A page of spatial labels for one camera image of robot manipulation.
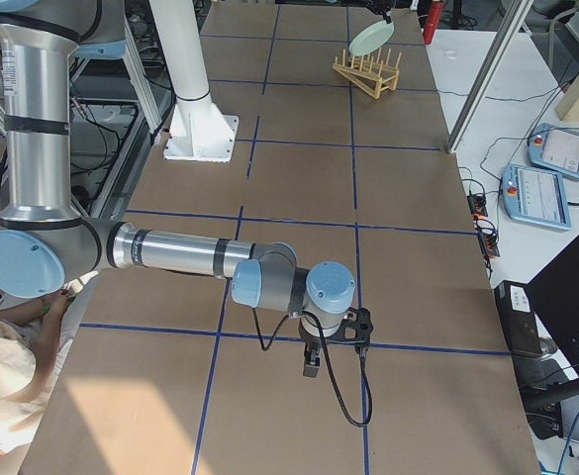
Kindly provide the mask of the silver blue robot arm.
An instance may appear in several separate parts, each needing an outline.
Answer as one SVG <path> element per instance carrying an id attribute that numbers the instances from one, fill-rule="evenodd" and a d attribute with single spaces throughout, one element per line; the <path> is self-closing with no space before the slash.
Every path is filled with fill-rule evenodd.
<path id="1" fill-rule="evenodd" d="M 35 298 L 92 270 L 131 266 L 226 278 L 233 300 L 299 320 L 304 372 L 332 342 L 367 354 L 373 325 L 352 302 L 342 264 L 301 268 L 284 243 L 260 244 L 139 229 L 88 218 L 72 205 L 69 63 L 125 55 L 120 1 L 0 1 L 10 198 L 0 212 L 0 289 Z"/>

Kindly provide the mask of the person's forearm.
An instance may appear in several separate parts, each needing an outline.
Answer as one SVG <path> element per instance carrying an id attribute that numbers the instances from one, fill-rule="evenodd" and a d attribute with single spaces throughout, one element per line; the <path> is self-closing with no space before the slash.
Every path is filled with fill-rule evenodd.
<path id="1" fill-rule="evenodd" d="M 34 375 L 23 389 L 6 397 L 9 401 L 27 403 L 36 399 L 45 388 L 52 374 L 59 346 L 62 315 L 47 314 L 42 323 L 42 329 L 31 347 L 35 357 Z"/>

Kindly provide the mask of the person's hand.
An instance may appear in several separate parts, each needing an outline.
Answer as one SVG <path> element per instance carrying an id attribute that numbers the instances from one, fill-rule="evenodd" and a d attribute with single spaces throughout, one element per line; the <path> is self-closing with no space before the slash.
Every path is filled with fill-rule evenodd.
<path id="1" fill-rule="evenodd" d="M 69 290 L 61 288 L 41 297 L 43 303 L 43 325 L 61 324 L 62 319 L 69 307 L 75 300 L 75 295 Z"/>

